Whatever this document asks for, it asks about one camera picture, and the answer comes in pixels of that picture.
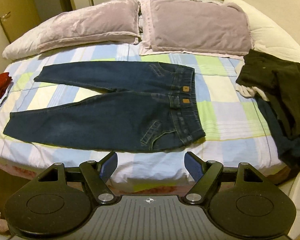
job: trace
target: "black garment pile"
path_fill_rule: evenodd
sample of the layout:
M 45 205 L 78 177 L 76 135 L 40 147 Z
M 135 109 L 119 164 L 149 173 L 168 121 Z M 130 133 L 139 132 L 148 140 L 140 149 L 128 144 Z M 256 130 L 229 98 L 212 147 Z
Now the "black garment pile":
M 256 97 L 276 143 L 279 158 L 300 166 L 300 63 L 250 50 L 236 83 L 263 90 L 269 103 Z

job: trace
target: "crosshair marking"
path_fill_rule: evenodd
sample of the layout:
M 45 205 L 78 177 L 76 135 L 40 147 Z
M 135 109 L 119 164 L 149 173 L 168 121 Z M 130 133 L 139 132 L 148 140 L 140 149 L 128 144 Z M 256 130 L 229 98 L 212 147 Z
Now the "crosshair marking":
M 145 201 L 147 201 L 149 204 L 155 201 L 153 198 L 147 198 Z

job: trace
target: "door handle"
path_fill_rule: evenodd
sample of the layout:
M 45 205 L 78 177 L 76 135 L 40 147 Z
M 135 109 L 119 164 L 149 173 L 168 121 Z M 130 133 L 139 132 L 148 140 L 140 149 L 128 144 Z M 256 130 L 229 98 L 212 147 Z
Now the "door handle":
M 9 18 L 10 16 L 11 16 L 11 11 L 6 13 L 5 15 L 1 16 L 1 19 L 5 20 L 5 19 Z

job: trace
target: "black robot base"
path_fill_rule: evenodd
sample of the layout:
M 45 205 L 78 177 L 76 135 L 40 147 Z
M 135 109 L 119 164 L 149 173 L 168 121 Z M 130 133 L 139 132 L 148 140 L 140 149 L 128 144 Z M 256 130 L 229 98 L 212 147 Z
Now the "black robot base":
M 250 164 L 227 168 L 192 152 L 184 161 L 196 184 L 183 198 L 115 196 L 105 184 L 115 152 L 75 168 L 55 163 L 7 201 L 11 239 L 290 239 L 293 202 Z M 84 192 L 67 181 L 81 182 Z M 231 181 L 234 187 L 218 192 Z

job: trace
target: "jeans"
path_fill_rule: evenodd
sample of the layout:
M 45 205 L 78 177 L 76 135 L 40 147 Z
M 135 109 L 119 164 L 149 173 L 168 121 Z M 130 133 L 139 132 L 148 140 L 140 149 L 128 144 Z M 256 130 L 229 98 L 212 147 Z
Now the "jeans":
M 205 136 L 195 99 L 194 69 L 187 66 L 73 62 L 45 66 L 34 81 L 108 93 L 10 113 L 5 135 L 60 147 L 129 152 L 186 146 Z

